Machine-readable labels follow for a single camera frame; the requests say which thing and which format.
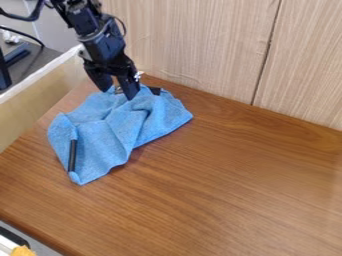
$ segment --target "blue cloth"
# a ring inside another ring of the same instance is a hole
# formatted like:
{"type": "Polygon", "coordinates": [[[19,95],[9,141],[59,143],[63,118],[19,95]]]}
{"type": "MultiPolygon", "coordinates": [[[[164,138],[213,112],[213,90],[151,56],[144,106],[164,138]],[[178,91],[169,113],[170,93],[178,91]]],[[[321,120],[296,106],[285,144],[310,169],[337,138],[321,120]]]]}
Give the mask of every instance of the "blue cloth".
{"type": "Polygon", "coordinates": [[[68,169],[70,141],[77,140],[76,166],[71,180],[85,185],[125,164],[134,148],[167,135],[192,119],[171,93],[160,96],[142,86],[128,101],[124,94],[94,93],[73,112],[60,113],[48,130],[48,139],[68,169]]]}

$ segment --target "crumpled towel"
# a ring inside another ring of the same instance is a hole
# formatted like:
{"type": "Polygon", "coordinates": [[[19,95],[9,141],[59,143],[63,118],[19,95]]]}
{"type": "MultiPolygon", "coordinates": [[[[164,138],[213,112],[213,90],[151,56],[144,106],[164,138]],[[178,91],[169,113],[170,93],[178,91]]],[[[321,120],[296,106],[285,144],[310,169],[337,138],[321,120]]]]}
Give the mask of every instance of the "crumpled towel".
{"type": "Polygon", "coordinates": [[[192,114],[171,93],[154,95],[142,85],[132,101],[124,94],[89,96],[74,111],[60,113],[51,123],[48,139],[68,170],[70,143],[77,141],[71,180],[85,185],[125,164],[134,148],[167,135],[192,119],[192,114]]]}

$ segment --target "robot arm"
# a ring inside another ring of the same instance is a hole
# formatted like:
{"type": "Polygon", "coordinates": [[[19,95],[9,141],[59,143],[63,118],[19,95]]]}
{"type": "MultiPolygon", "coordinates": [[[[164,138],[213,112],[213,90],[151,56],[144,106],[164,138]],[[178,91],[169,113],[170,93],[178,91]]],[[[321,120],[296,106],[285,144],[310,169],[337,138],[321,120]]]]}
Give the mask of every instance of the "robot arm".
{"type": "MultiPolygon", "coordinates": [[[[35,21],[46,0],[38,0],[29,17],[10,14],[0,8],[0,15],[22,21],[35,21]]],[[[124,50],[126,43],[117,24],[117,18],[101,12],[98,0],[50,0],[69,28],[74,28],[78,41],[84,45],[79,55],[92,81],[103,92],[112,85],[115,76],[128,100],[140,90],[139,73],[124,50]]]]}

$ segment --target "black cable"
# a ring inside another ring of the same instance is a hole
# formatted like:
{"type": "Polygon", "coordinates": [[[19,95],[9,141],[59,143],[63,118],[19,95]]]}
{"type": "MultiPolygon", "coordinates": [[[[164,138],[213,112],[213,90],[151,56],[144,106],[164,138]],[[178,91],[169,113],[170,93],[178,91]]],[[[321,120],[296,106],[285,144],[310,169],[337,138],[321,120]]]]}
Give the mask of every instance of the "black cable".
{"type": "Polygon", "coordinates": [[[121,24],[122,29],[123,29],[123,37],[125,37],[126,34],[127,34],[127,29],[126,29],[125,23],[122,20],[120,20],[118,17],[116,17],[116,16],[114,16],[114,19],[119,21],[119,23],[121,24]]]}
{"type": "Polygon", "coordinates": [[[4,27],[4,26],[0,26],[0,29],[7,30],[7,31],[11,31],[11,32],[13,32],[13,33],[17,33],[17,34],[19,34],[19,35],[22,35],[22,36],[31,38],[32,40],[34,40],[34,41],[36,41],[38,44],[40,44],[40,45],[42,46],[42,48],[45,47],[45,44],[44,44],[42,41],[40,41],[38,38],[35,38],[34,36],[31,36],[31,35],[26,34],[26,33],[24,33],[24,32],[20,32],[20,31],[18,31],[18,30],[13,29],[13,28],[7,28],[7,27],[4,27]]]}
{"type": "Polygon", "coordinates": [[[22,21],[35,21],[39,18],[40,11],[44,7],[45,0],[38,0],[36,7],[28,17],[23,17],[20,15],[12,14],[6,12],[4,9],[0,7],[0,15],[4,15],[7,18],[15,19],[15,20],[22,20],[22,21]]]}

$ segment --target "cabinet door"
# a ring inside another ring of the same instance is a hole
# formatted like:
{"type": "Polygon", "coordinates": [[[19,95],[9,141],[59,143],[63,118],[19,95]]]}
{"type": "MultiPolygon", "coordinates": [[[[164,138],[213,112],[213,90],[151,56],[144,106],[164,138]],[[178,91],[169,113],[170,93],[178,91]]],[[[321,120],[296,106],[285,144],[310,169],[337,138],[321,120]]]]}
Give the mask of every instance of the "cabinet door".
{"type": "Polygon", "coordinates": [[[254,104],[342,128],[342,1],[283,0],[254,104]]]}
{"type": "Polygon", "coordinates": [[[148,74],[251,103],[279,0],[103,0],[148,74]]]}

